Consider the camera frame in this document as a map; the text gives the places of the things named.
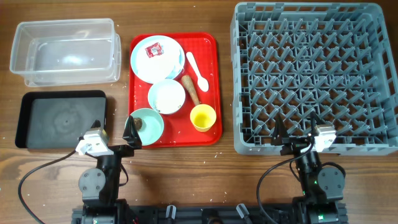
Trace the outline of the red ketchup packet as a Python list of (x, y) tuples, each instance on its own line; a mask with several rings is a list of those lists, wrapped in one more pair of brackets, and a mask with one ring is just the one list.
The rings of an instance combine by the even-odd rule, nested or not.
[(149, 58), (162, 55), (164, 50), (159, 42), (156, 42), (145, 48), (146, 54)]

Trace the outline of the dark brown food lump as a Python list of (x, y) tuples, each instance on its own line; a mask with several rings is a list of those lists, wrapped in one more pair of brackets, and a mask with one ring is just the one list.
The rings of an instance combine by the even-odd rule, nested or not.
[(135, 129), (137, 131), (139, 131), (142, 128), (142, 126), (143, 126), (142, 119), (141, 118), (134, 118), (133, 122), (134, 122)]

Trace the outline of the white plastic spoon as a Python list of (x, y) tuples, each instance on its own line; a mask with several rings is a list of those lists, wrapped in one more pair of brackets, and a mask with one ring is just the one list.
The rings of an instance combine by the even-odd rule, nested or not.
[(207, 92), (210, 88), (208, 81), (202, 77), (199, 69), (197, 62), (191, 52), (186, 53), (186, 57), (188, 59), (189, 64), (193, 68), (193, 71), (195, 72), (195, 75), (197, 76), (197, 85), (200, 88), (201, 91)]

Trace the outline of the yellow plastic cup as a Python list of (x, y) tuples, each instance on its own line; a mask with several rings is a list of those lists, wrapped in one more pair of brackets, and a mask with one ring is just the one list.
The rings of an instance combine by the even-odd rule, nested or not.
[(206, 104), (196, 105), (190, 112), (190, 121), (199, 132), (207, 132), (216, 122), (216, 111)]

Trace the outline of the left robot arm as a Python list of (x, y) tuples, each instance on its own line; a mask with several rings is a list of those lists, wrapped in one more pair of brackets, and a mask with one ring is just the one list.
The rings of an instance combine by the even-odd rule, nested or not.
[(138, 223), (139, 218), (127, 204), (119, 199), (121, 172), (125, 171), (122, 158), (132, 157), (136, 149), (142, 148), (134, 118), (126, 120), (123, 145), (109, 146), (109, 136), (96, 120), (92, 127), (79, 138), (75, 151), (96, 159), (96, 167), (88, 169), (79, 178), (83, 208), (74, 210), (72, 223)]

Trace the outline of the light green bowl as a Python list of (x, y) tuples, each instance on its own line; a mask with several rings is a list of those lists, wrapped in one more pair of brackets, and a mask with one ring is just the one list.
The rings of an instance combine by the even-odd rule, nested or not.
[(133, 111), (130, 117), (141, 120), (141, 126), (136, 129), (142, 146), (149, 146), (158, 141), (164, 132), (164, 121), (161, 115), (150, 108), (141, 108)]

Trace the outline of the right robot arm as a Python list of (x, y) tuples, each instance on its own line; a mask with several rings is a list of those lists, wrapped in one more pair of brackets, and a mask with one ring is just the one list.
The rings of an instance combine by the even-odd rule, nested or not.
[(318, 155), (336, 139), (336, 130), (314, 112), (310, 113), (310, 134), (292, 137), (280, 115), (276, 116), (271, 144), (281, 146), (282, 156), (292, 155), (297, 178), (303, 190), (302, 197), (292, 202), (295, 223), (348, 223), (343, 199), (346, 172), (334, 162), (322, 163)]

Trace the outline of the light blue rice bowl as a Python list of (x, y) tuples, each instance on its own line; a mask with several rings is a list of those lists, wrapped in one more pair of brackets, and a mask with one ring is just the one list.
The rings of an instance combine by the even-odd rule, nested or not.
[(176, 113), (183, 106), (185, 97), (184, 87), (172, 79), (153, 84), (147, 94), (150, 107), (161, 114)]

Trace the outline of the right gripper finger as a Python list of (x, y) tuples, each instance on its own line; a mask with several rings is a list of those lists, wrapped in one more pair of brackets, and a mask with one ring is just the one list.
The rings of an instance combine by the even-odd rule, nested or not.
[(314, 111), (310, 113), (310, 127), (311, 127), (310, 134), (312, 136), (318, 136), (325, 127), (324, 121), (321, 120)]
[(282, 146), (289, 143), (289, 135), (280, 114), (275, 117), (275, 127), (272, 133), (271, 144), (273, 146)]

